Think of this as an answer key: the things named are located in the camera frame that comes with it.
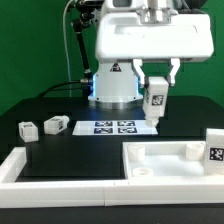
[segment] green wall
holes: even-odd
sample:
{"label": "green wall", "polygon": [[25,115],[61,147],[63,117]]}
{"label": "green wall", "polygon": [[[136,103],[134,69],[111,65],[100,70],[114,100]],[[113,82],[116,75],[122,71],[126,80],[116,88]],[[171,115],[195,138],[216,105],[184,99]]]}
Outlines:
{"label": "green wall", "polygon": [[[65,0],[11,0],[0,4],[0,114],[22,99],[35,97],[51,85],[67,81],[63,46],[62,15]],[[176,87],[170,95],[208,96],[224,106],[224,1],[208,1],[215,43],[214,56],[205,63],[183,64]],[[76,17],[69,13],[67,21]],[[82,66],[74,32],[67,26],[72,78],[82,76]],[[93,71],[94,28],[84,31],[86,48]],[[157,65],[146,65],[148,75],[158,74]],[[167,66],[161,65],[162,74]]]}

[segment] white robot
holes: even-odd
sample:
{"label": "white robot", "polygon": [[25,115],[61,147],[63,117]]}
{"label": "white robot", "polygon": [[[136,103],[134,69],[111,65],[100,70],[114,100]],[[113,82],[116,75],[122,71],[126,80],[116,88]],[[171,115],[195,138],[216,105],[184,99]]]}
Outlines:
{"label": "white robot", "polygon": [[[128,108],[142,102],[139,88],[146,88],[143,110],[151,127],[164,115],[180,62],[204,61],[214,50],[209,16],[191,10],[184,0],[80,0],[76,6],[81,26],[93,21],[97,27],[99,69],[90,105]],[[150,62],[167,62],[169,74],[148,77],[141,66]]]}

